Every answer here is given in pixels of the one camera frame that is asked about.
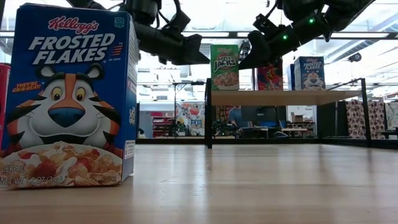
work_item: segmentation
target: frosted flakes box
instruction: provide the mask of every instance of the frosted flakes box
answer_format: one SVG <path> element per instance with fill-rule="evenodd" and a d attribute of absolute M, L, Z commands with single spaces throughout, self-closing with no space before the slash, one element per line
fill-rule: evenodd
<path fill-rule="evenodd" d="M 296 90 L 325 90 L 323 57 L 299 57 L 294 63 Z"/>
<path fill-rule="evenodd" d="M 17 10 L 0 186 L 120 184 L 133 172 L 138 45 L 126 12 Z"/>

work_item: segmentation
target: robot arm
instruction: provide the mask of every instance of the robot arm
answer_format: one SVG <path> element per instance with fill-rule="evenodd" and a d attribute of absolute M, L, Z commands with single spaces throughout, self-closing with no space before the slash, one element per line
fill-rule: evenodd
<path fill-rule="evenodd" d="M 258 29 L 248 35 L 252 45 L 249 55 L 239 64 L 239 69 L 256 68 L 275 63 L 281 56 L 296 51 L 298 47 L 323 35 L 330 40 L 335 31 L 345 29 L 375 0 L 276 0 L 268 15 L 256 17 Z M 326 13 L 323 7 L 329 6 Z M 288 26 L 275 26 L 269 14 L 278 7 L 293 21 Z"/>
<path fill-rule="evenodd" d="M 105 9 L 93 0 L 68 0 L 73 7 Z M 275 0 L 271 11 L 256 17 L 254 26 L 258 29 L 248 35 L 251 51 L 239 64 L 239 69 L 256 68 L 275 63 L 281 56 L 296 50 L 301 45 L 323 35 L 328 42 L 335 31 L 345 29 L 375 0 Z M 171 61 L 175 65 L 209 63 L 199 52 L 201 36 L 184 37 L 181 32 L 190 22 L 182 12 L 178 0 L 174 0 L 177 12 L 171 21 L 161 29 L 150 25 L 157 21 L 162 8 L 161 0 L 124 0 L 121 11 L 127 11 L 134 18 L 139 48 L 159 61 Z M 323 7 L 329 6 L 326 13 Z M 269 19 L 274 9 L 282 9 L 292 21 L 288 26 L 276 26 Z"/>
<path fill-rule="evenodd" d="M 101 4 L 92 0 L 67 0 L 73 7 L 102 9 Z M 163 28 L 151 27 L 154 21 L 159 25 L 161 0 L 124 0 L 120 11 L 127 11 L 134 18 L 134 28 L 139 40 L 139 48 L 159 61 L 174 65 L 194 65 L 209 63 L 209 59 L 199 52 L 202 37 L 198 34 L 184 37 L 181 32 L 190 22 L 190 18 L 181 10 L 178 0 L 174 0 L 177 12 Z"/>

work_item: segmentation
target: computer monitor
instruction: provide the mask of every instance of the computer monitor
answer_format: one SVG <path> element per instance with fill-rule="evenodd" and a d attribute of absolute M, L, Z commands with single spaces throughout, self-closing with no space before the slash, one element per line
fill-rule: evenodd
<path fill-rule="evenodd" d="M 275 106 L 242 106 L 242 119 L 252 122 L 278 122 Z"/>

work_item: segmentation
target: shelf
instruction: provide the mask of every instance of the shelf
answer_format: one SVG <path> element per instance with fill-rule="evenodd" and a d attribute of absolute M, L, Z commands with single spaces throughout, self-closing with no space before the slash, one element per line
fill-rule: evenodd
<path fill-rule="evenodd" d="M 324 105 L 362 95 L 361 91 L 238 91 L 211 92 L 212 105 L 287 106 Z"/>

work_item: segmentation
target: cereal bowl image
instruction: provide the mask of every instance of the cereal bowl image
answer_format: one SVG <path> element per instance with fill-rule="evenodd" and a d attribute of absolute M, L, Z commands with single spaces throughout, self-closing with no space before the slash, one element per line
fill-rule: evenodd
<path fill-rule="evenodd" d="M 219 90 L 239 89 L 239 75 L 236 72 L 227 72 L 218 75 L 213 80 Z"/>
<path fill-rule="evenodd" d="M 115 185 L 122 159 L 103 149 L 56 142 L 0 159 L 0 187 Z"/>

